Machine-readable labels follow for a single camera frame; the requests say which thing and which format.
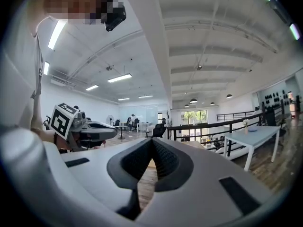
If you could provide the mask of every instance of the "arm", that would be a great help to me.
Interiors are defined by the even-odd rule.
[[[42,141],[47,141],[51,143],[55,143],[55,132],[53,130],[46,131],[43,129],[43,123],[41,119],[41,106],[40,106],[40,94],[37,93],[34,101],[34,113],[31,121],[31,131],[36,133]],[[58,149],[67,149],[71,150],[67,142],[57,136],[56,146]]]

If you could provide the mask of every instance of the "black chair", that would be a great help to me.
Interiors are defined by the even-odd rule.
[[[139,119],[134,120],[133,130],[136,130],[138,128],[138,123],[140,122]]]
[[[120,125],[120,120],[117,119],[114,126],[119,126],[119,125]]]
[[[276,125],[276,117],[275,117],[275,110],[272,107],[268,107],[267,113],[265,115],[265,119],[267,121],[268,126],[277,126]],[[280,134],[279,137],[283,137],[286,134],[286,130],[282,129],[282,124],[280,125]]]
[[[152,136],[163,138],[163,134],[164,134],[165,130],[166,130],[166,127],[164,127],[164,124],[158,123],[158,124],[156,124],[155,128],[152,131]]]

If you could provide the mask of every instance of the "railing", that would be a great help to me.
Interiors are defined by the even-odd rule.
[[[232,133],[233,131],[236,130],[240,130],[245,128],[245,126],[237,128],[237,129],[232,129],[232,125],[234,123],[239,123],[242,122],[244,119],[254,119],[254,118],[258,118],[258,121],[252,124],[249,124],[248,126],[257,124],[257,125],[264,125],[266,123],[265,121],[265,109],[262,110],[261,113],[256,114],[256,115],[252,115],[252,116],[248,116],[245,118],[240,118],[240,119],[236,119],[233,121],[227,121],[227,122],[219,122],[219,123],[212,123],[212,124],[200,124],[200,125],[187,125],[187,126],[173,126],[173,127],[168,127],[168,139],[171,139],[171,132],[173,131],[173,140],[177,140],[177,139],[181,139],[181,138],[193,138],[193,137],[198,137],[198,138],[202,138],[205,136],[214,136],[214,135],[218,135],[218,134],[223,134],[223,133]],[[222,131],[222,132],[217,132],[217,133],[212,133],[212,134],[204,134],[204,135],[194,135],[194,136],[177,136],[177,131],[181,131],[181,130],[194,130],[194,129],[200,129],[200,132],[202,132],[202,129],[207,129],[207,128],[214,128],[214,127],[220,127],[220,126],[225,126],[225,125],[229,125],[229,130],[227,131]],[[219,142],[219,141],[224,141],[224,139],[218,139],[218,140],[212,140],[212,141],[208,141],[208,142],[202,142],[201,144],[209,144],[209,143],[215,143],[215,142]],[[213,148],[207,148],[207,150],[212,150],[212,149],[220,149],[223,148],[224,146],[219,146],[219,147],[213,147]],[[231,150],[232,147],[232,142],[229,140],[228,142],[228,151],[227,151],[227,155],[230,156],[231,151],[235,150]]]
[[[254,111],[247,111],[242,113],[227,113],[227,114],[217,114],[217,121],[218,122],[226,122],[226,121],[233,121],[236,119],[247,118],[248,116],[252,116]]]

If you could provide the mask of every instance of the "standing fan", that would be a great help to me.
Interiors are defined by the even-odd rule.
[[[112,125],[112,122],[114,123],[114,117],[112,115],[107,116],[106,123]]]

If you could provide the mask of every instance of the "person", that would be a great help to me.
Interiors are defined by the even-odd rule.
[[[128,128],[129,128],[129,132],[133,131],[133,122],[134,122],[134,114],[132,114],[132,116],[128,117],[128,119],[127,119],[127,124],[128,124]]]
[[[0,124],[23,127],[57,148],[70,149],[54,131],[44,131],[40,113],[44,71],[40,23],[48,17],[86,20],[104,13],[105,0],[24,0],[11,20],[0,46]]]

